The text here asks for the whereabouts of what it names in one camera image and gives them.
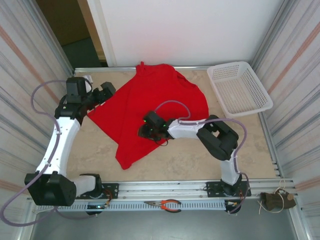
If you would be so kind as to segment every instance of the beige tabletop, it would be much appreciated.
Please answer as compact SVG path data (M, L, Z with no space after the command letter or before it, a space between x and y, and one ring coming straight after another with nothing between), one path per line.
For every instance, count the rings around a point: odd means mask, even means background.
M108 81L121 88L134 75L129 72L78 73L91 75L93 87ZM204 93L209 113L225 117L204 70L180 71ZM250 178L274 178L274 167L257 114L237 118L248 131L247 140L238 153L238 167ZM227 123L243 137L242 128ZM118 144L108 137L88 117L85 117L72 145L67 165L68 178L83 173L100 174L103 181L171 181L220 179L220 161L213 158L198 139L170 140L165 147L158 147L147 156L123 170L115 156Z

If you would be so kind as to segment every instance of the black bracket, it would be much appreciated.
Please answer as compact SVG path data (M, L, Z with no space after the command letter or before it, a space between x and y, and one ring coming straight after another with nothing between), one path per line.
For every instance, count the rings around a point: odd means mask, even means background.
M233 195L226 193L226 184L220 181L208 181L205 183L204 191L207 192L208 198L223 198L223 197L241 197L241 194L244 195L247 190L247 181L241 181L234 191ZM251 189L249 187L247 197L251 196Z
M77 119L81 125L88 110L104 103L116 92L115 87L110 82L101 84L102 90L95 88L87 92L86 81L84 77L69 77L66 80L66 95L62 97L55 109L54 117L56 119L69 117Z
M218 119L216 115L210 115L206 120ZM231 153L238 146L238 134L223 121L206 123L197 132L197 137L203 143L209 153L221 161L229 160Z
M24 184L28 184L39 173L28 173L25 176ZM57 172L52 174L42 174L35 181L28 191L34 200L34 203L39 206L71 206L76 198L76 185Z
M76 197L76 199L86 200L86 199L99 199L99 200L108 200L109 193L112 194L112 199L117 199L119 194L119 183L102 183L102 193L97 197L90 196L87 192Z
M154 111L149 111L144 117L143 124L138 130L138 136L153 141L160 141L161 139L173 139L168 133L169 125L174 119L165 121L162 117L158 116Z

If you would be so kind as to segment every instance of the doorway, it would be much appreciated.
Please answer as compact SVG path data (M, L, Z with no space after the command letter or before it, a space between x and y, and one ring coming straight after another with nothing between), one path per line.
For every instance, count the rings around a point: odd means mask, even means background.
M36 0L73 69L107 67L86 0Z

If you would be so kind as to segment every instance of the corrugated metal wall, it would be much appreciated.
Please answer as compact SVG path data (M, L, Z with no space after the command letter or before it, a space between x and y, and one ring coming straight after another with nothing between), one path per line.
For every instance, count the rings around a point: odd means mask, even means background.
M256 73L274 106L265 112L283 174L295 180L320 239L320 1L296 1Z
M71 68L29 0L0 1L0 206L24 186L26 173L40 163L53 123L35 114L30 95L40 83L66 79ZM65 86L52 84L39 91L36 107L54 113ZM19 222L24 195L5 211ZM0 221L1 239L11 239L13 227Z

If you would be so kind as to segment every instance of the white wall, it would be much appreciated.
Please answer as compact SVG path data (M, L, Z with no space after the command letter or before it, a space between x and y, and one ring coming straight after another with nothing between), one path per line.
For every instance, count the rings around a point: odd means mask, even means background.
M109 66L253 59L283 0L88 0Z

